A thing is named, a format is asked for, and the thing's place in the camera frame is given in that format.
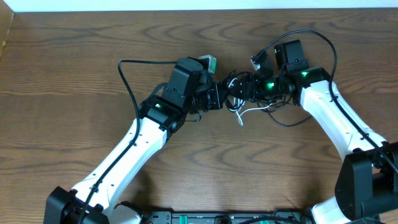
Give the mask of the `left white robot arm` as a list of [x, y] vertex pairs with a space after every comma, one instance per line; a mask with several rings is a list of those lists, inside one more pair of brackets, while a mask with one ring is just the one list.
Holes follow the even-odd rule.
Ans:
[[188, 114], [222, 108], [226, 90], [213, 80], [216, 63], [211, 55], [171, 62], [169, 81], [157, 85], [141, 104], [133, 104], [131, 127], [101, 164], [71, 190], [57, 187], [48, 196], [44, 223], [140, 223], [142, 215], [119, 198]]

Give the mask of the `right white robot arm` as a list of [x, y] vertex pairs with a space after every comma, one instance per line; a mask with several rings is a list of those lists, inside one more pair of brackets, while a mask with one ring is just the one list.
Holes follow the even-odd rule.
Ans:
[[255, 73], [242, 73], [227, 82], [239, 101], [277, 102], [301, 106], [319, 123], [343, 161], [332, 198], [314, 205], [304, 223], [371, 222], [397, 209], [397, 144], [373, 131], [340, 95], [331, 76], [311, 68], [302, 44], [293, 40], [274, 47], [280, 75], [273, 74], [267, 53], [251, 62]]

